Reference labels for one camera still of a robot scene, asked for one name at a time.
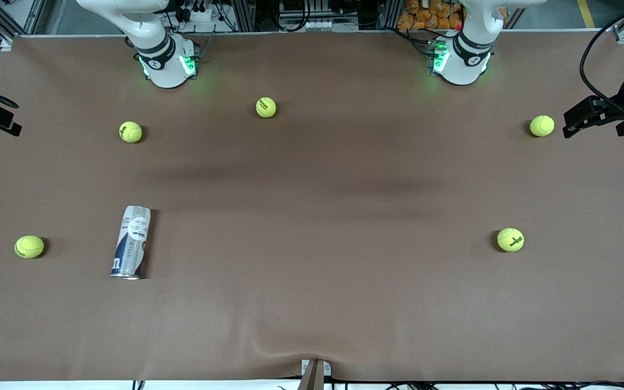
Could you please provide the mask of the white blue tennis ball can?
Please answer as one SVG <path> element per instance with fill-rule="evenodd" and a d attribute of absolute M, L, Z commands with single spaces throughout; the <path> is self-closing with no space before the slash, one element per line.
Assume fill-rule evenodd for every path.
<path fill-rule="evenodd" d="M 126 207 L 112 260 L 111 277 L 129 281 L 141 279 L 150 224 L 149 208 L 136 205 Z"/>

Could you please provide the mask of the orange packaged goods pile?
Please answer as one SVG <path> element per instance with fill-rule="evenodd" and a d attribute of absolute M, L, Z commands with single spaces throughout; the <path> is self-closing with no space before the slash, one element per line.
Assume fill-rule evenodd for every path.
<path fill-rule="evenodd" d="M 461 30 L 466 16 L 458 0 L 404 0 L 399 30 Z"/>

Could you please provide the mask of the white power strip with plugs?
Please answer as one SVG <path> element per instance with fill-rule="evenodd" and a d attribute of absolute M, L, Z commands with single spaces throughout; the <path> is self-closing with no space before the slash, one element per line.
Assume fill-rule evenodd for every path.
<path fill-rule="evenodd" d="M 210 22 L 213 15 L 213 0 L 173 0 L 175 17 L 179 23 Z"/>

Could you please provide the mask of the white long power strip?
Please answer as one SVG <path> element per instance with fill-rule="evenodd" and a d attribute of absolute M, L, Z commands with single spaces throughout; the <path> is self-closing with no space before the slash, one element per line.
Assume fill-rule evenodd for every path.
<path fill-rule="evenodd" d="M 332 19 L 327 19 L 327 20 L 313 19 L 312 21 L 305 22 L 302 30 L 304 30 L 305 32 L 312 32 L 312 33 L 326 33 L 326 32 L 339 32 L 339 31 L 342 31 L 345 27 L 347 26 L 344 23 L 339 23 Z"/>

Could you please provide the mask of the brown table mat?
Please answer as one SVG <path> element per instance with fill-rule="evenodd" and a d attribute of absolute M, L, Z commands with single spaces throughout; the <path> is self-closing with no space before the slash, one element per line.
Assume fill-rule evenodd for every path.
<path fill-rule="evenodd" d="M 505 32 L 455 87 L 392 33 L 217 36 L 169 90 L 121 38 L 16 39 L 0 381 L 280 378 L 320 358 L 350 381 L 624 382 L 624 139 L 527 131 L 589 94 L 591 37 Z M 134 281 L 111 277 L 129 205 L 151 210 Z M 27 235 L 39 257 L 15 254 Z"/>

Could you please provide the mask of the grey table edge bracket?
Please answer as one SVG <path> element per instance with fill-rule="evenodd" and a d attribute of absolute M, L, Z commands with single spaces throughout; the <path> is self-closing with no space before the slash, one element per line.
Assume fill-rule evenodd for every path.
<path fill-rule="evenodd" d="M 297 390 L 325 390 L 327 378 L 332 377 L 332 366 L 326 360 L 302 360 L 301 380 Z"/>

